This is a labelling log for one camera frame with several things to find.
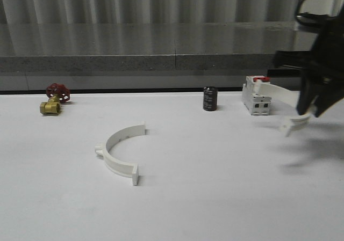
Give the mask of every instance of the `black cable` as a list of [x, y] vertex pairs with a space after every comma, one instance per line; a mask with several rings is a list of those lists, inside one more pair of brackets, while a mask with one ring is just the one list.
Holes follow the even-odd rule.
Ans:
[[297, 4], [296, 6], [296, 9], [295, 9], [295, 20], [301, 24], [301, 25], [304, 25], [304, 26], [311, 26], [311, 27], [320, 27], [322, 26], [322, 24], [320, 23], [309, 23], [309, 22], [304, 22], [304, 21], [301, 21], [298, 16], [302, 15], [302, 16], [305, 16], [308, 18], [312, 18], [313, 20], [315, 21], [325, 21], [327, 18], [333, 18], [333, 17], [330, 17], [328, 15], [319, 15], [319, 14], [308, 14], [308, 13], [300, 13], [300, 10], [301, 10], [301, 7], [303, 5], [303, 3], [305, 2], [306, 0], [300, 0], [299, 3]]

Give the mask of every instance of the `white table surface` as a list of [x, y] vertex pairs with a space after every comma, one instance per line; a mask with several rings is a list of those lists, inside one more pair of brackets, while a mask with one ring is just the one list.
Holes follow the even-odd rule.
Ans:
[[[0, 240], [344, 240], [344, 104], [284, 137], [292, 108], [250, 116], [240, 92], [0, 96]], [[139, 163], [139, 186], [94, 146], [146, 122], [112, 154]]]

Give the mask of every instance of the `white plastic clamp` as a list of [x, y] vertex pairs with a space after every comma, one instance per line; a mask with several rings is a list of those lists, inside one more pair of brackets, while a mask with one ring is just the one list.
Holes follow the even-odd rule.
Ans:
[[127, 127], [110, 136], [106, 143], [99, 143], [95, 147], [96, 154], [104, 158], [105, 165], [115, 174], [132, 178], [133, 186], [136, 186], [139, 182], [138, 164], [123, 162], [119, 159], [116, 159], [109, 154], [109, 151], [112, 147], [114, 147], [117, 143], [124, 139], [139, 135], [145, 135], [145, 131], [145, 123], [137, 126]]
[[[259, 94], [271, 96], [274, 99], [278, 99], [292, 107], [296, 107], [297, 105], [298, 93], [292, 92], [286, 88], [270, 83], [263, 83], [262, 81], [257, 80], [254, 90]], [[279, 130], [287, 137], [292, 131], [304, 128], [311, 117], [311, 111], [312, 108], [309, 112], [301, 116], [286, 116], [279, 127]]]

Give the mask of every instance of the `electrolytic capacitor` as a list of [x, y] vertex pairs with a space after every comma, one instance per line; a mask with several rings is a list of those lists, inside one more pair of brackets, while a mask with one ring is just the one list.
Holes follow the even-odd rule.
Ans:
[[217, 88], [207, 86], [203, 88], [203, 109], [205, 111], [215, 111], [217, 109]]

